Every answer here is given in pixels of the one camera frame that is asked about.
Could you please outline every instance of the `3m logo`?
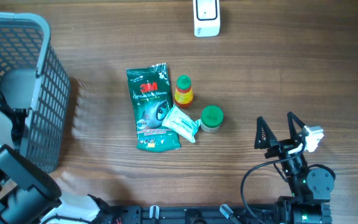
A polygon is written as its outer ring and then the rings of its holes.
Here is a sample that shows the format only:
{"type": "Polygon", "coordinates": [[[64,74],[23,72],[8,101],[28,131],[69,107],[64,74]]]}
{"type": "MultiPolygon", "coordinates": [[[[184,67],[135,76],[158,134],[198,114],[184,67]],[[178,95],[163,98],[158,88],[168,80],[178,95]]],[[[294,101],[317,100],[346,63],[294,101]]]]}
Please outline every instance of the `3m logo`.
{"type": "Polygon", "coordinates": [[[158,90],[158,86],[157,86],[157,83],[156,83],[156,82],[153,82],[153,83],[145,83],[145,84],[141,84],[141,85],[140,85],[140,91],[141,91],[142,93],[147,93],[147,92],[155,91],[155,90],[158,90]]]}

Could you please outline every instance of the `cable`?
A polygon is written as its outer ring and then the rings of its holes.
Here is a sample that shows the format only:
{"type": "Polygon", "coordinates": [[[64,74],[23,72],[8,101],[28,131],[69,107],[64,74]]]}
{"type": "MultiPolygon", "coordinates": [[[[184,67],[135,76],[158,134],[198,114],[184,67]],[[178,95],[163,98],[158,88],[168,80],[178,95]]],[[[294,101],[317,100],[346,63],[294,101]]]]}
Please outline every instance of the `cable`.
{"type": "Polygon", "coordinates": [[[244,175],[244,177],[242,178],[242,181],[241,181],[241,199],[242,199],[242,202],[244,203],[246,209],[248,210],[248,212],[254,217],[256,218],[261,224],[265,224],[262,220],[260,220],[253,212],[252,210],[249,208],[248,206],[248,203],[246,201],[246,198],[244,196],[244,184],[246,182],[246,178],[249,176],[249,174],[252,172],[252,171],[255,171],[261,167],[264,167],[264,166],[267,166],[267,165],[270,165],[270,164],[275,164],[275,163],[279,163],[279,162],[285,162],[285,161],[289,161],[289,160],[292,160],[300,155],[302,155],[303,151],[305,150],[305,139],[302,140],[302,150],[298,153],[296,153],[294,156],[292,157],[289,157],[289,158],[286,158],[286,159],[278,159],[278,160],[275,160],[275,161],[270,161],[270,162],[264,162],[262,164],[259,164],[257,166],[254,166],[253,168],[251,168],[250,170],[248,170],[248,172],[244,175]]]}
{"type": "Polygon", "coordinates": [[[273,164],[273,166],[274,166],[274,168],[276,168],[276,170],[277,170],[278,174],[280,174],[281,178],[282,178],[286,183],[288,183],[287,178],[284,177],[284,174],[280,171],[280,169],[277,167],[277,165],[276,165],[276,164],[273,164]]]}
{"type": "Polygon", "coordinates": [[[310,169],[310,168],[313,168],[313,167],[319,167],[319,168],[322,168],[322,169],[328,171],[328,172],[332,175],[332,177],[334,178],[334,180],[335,180],[336,175],[335,175],[335,172],[334,172],[331,168],[329,168],[329,167],[327,167],[327,166],[324,166],[324,165],[322,165],[322,164],[313,164],[313,165],[308,166],[309,169],[310,169]]]}
{"type": "Polygon", "coordinates": [[[54,219],[57,219],[57,220],[69,220],[69,221],[74,221],[74,222],[82,222],[82,223],[88,223],[90,224],[91,222],[87,221],[87,220],[84,220],[82,218],[70,218],[70,217],[63,217],[63,216],[60,216],[60,215],[54,215],[52,217],[49,217],[47,218],[45,221],[43,221],[41,224],[47,224],[50,220],[54,220],[54,219]]]}

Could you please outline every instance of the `small white packet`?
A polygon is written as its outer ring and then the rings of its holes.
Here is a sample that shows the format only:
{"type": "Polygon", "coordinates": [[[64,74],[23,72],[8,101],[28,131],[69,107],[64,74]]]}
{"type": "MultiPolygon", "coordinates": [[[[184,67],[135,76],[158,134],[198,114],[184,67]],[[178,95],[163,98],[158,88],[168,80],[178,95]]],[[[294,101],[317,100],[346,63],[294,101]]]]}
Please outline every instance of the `small white packet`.
{"type": "Polygon", "coordinates": [[[200,120],[194,122],[176,105],[173,105],[173,108],[168,112],[162,121],[162,126],[174,130],[191,143],[195,143],[196,140],[194,139],[194,135],[197,133],[200,126],[200,120]]]}

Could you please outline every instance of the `basket handle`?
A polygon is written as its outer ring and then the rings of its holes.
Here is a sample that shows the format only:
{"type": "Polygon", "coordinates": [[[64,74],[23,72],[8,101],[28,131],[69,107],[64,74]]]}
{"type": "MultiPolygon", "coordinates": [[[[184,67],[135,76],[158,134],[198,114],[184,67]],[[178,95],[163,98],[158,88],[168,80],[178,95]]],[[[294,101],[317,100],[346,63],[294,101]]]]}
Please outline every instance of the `basket handle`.
{"type": "Polygon", "coordinates": [[[37,73],[39,77],[42,74],[42,69],[44,68],[45,59],[48,52],[49,42],[50,42],[50,27],[48,22],[41,16],[33,13],[9,13],[9,12],[0,12],[0,20],[14,20],[14,21],[31,21],[41,27],[42,32],[44,33],[44,39],[42,41],[42,46],[40,49],[40,56],[37,62],[37,73]]]}

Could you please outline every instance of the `yellow label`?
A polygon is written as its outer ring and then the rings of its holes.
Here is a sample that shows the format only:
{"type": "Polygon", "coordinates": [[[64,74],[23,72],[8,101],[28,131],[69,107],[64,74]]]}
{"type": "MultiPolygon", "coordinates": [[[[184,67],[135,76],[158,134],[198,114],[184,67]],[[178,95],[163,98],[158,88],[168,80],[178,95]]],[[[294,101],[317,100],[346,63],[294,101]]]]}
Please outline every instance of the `yellow label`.
{"type": "Polygon", "coordinates": [[[190,89],[187,93],[181,93],[178,90],[175,90],[175,100],[180,104],[190,103],[193,99],[193,89],[190,89]]]}

